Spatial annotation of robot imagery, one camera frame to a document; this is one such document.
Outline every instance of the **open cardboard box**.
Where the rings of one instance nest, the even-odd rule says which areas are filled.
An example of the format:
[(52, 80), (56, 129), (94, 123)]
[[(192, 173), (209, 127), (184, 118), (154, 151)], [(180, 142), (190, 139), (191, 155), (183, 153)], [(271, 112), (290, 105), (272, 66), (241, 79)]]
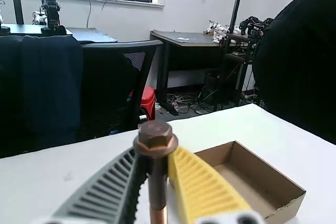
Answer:
[(298, 212), (306, 191), (238, 142), (196, 155), (218, 171), (268, 224), (283, 224)]

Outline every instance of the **hex bolt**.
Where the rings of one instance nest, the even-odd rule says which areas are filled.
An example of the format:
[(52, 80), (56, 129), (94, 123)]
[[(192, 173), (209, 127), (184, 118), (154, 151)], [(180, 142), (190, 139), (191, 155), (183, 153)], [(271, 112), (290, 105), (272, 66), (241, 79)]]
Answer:
[(141, 125), (134, 139), (135, 152), (148, 158), (148, 189), (151, 224), (167, 224), (168, 155), (178, 145), (169, 124), (158, 120)]

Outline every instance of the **desk leg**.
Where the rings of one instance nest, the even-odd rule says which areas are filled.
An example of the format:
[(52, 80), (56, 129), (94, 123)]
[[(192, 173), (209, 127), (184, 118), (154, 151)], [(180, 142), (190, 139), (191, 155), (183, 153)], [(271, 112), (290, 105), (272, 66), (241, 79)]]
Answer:
[(170, 55), (170, 44), (163, 41), (163, 53), (159, 57), (159, 66), (157, 68), (157, 81), (156, 81), (156, 96), (159, 104), (165, 108), (169, 113), (176, 116), (178, 112), (173, 106), (167, 103), (166, 94), (168, 86), (168, 75), (169, 75), (169, 55)]
[(219, 51), (219, 53), (221, 54), (222, 57), (222, 61), (220, 63), (220, 67), (219, 67), (219, 79), (216, 80), (216, 92), (215, 92), (215, 104), (214, 104), (214, 108), (213, 108), (213, 112), (217, 111), (217, 107), (218, 107), (218, 101), (220, 98), (220, 94), (222, 91), (222, 87), (223, 84), (225, 82), (226, 76), (227, 76), (227, 66), (226, 66), (226, 54), (228, 53), (230, 48), (230, 40), (227, 40), (224, 44), (224, 47), (221, 48), (221, 50)]
[(240, 73), (240, 78), (239, 78), (239, 83), (238, 83), (238, 88), (236, 90), (236, 98), (235, 98), (235, 107), (239, 106), (240, 99), (242, 97), (242, 90), (243, 90), (243, 85), (246, 77), (246, 71), (247, 71), (247, 66), (248, 64), (246, 62), (243, 63), (243, 67), (241, 69)]

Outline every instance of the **black fabric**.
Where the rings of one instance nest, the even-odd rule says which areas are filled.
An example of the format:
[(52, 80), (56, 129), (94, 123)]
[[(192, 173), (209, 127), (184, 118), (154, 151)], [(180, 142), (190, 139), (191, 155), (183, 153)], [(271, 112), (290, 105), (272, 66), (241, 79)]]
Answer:
[(74, 143), (80, 123), (79, 43), (72, 36), (25, 36), (22, 75), (25, 121), (38, 134), (37, 147)]
[(333, 101), (336, 0), (294, 0), (271, 23), (255, 55), (269, 111), (336, 143)]
[(19, 154), (35, 139), (25, 127), (20, 73), (22, 36), (0, 38), (0, 158)]
[(1, 155), (76, 141), (82, 47), (72, 36), (0, 37)]

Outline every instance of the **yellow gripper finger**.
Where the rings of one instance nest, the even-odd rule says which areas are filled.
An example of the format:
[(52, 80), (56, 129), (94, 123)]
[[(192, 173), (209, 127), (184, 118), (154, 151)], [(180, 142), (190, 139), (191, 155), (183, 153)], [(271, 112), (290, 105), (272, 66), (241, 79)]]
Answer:
[(178, 147), (168, 157), (168, 176), (183, 224), (202, 216), (250, 209), (242, 196), (197, 155)]

